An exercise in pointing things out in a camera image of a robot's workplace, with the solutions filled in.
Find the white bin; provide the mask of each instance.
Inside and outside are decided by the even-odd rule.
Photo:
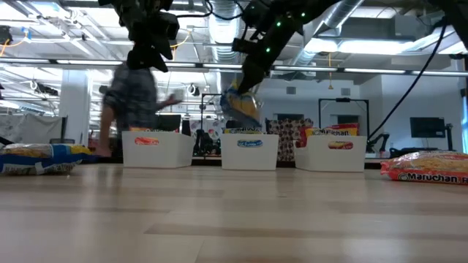
[[[330,149],[333,142],[351,142],[352,148]],[[366,143],[364,136],[309,136],[305,148],[294,145],[295,166],[314,172],[363,172]]]
[[[194,140],[175,132],[124,131],[124,167],[179,168],[192,165]]]
[[[222,169],[275,170],[278,135],[222,134]]]

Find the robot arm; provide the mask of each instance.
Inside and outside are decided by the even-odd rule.
[[[242,20],[256,31],[250,40],[242,38],[233,42],[233,50],[248,55],[242,67],[244,78],[239,92],[247,92],[260,83],[293,34],[303,34],[304,24],[339,1],[251,0],[242,14]],[[468,0],[429,1],[445,12],[465,46],[468,46]],[[167,59],[173,58],[169,39],[176,39],[179,24],[175,15],[160,10],[169,10],[172,3],[173,0],[99,0],[100,5],[114,6],[121,25],[129,29],[129,39],[135,41],[127,58],[129,66],[154,66],[163,72],[168,71],[161,55]]]

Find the white column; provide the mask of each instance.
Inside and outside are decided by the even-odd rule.
[[[64,69],[61,82],[60,106],[58,114],[68,117],[66,139],[88,145],[89,110],[93,81],[87,70]]]

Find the man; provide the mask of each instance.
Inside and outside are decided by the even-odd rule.
[[[126,64],[120,65],[102,100],[101,132],[96,154],[103,157],[112,155],[109,129],[114,120],[117,121],[118,138],[121,139],[121,133],[131,128],[156,128],[156,111],[181,102],[175,100],[173,94],[162,103],[156,101],[155,80],[150,69],[129,69]]]

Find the bag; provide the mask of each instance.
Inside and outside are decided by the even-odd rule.
[[[0,173],[4,175],[42,175],[70,172],[82,160],[95,160],[82,145],[12,144],[0,150]]]
[[[239,94],[237,89],[237,82],[234,80],[232,86],[221,95],[219,105],[223,113],[245,126],[261,127],[254,94]]]
[[[380,173],[391,180],[468,184],[468,155],[449,151],[410,153],[384,161]]]

